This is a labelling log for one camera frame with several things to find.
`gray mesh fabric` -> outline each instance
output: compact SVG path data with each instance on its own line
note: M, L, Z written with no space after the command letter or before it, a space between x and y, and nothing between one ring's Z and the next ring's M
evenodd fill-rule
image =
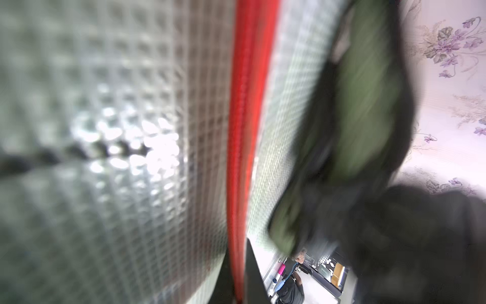
M277 252L266 230L268 220L292 173L292 144L346 3L281 2L247 220L248 238L261 274L271 267Z
M0 180L0 302L207 302L233 20L228 0L0 1L0 157L60 160Z

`dark fabric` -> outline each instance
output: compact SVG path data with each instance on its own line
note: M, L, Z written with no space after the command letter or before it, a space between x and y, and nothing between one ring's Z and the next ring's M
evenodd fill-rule
M290 269L289 273L285 276L284 280L288 280L289 277L294 273L295 268L297 267L299 263L295 262L295 264L292 266L292 269Z
M389 5L383 13L387 26L363 35L389 38L393 56L386 70L403 81L390 111L392 136L358 174L329 179L340 134L339 117L333 115L340 64L328 63L304 124L296 171L270 221L270 236L282 251L293 253L313 243L338 242L358 276L356 304L486 303L484 202L459 192L432 196L415 187L389 187L411 141L414 102L400 52L398 9ZM291 283L287 289L297 290Z
M282 304L302 304L304 303L304 288L297 286L294 277L291 276L282 288L277 291L278 298Z

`person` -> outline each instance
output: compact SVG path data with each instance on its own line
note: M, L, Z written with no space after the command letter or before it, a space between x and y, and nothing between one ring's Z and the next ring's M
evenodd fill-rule
M305 260L305 254L307 253L307 250L302 249L298 255L293 257L293 260L296 261L299 264L303 264Z
M294 272L285 284L277 291L278 301L280 304L302 304L304 303L304 288L302 279Z

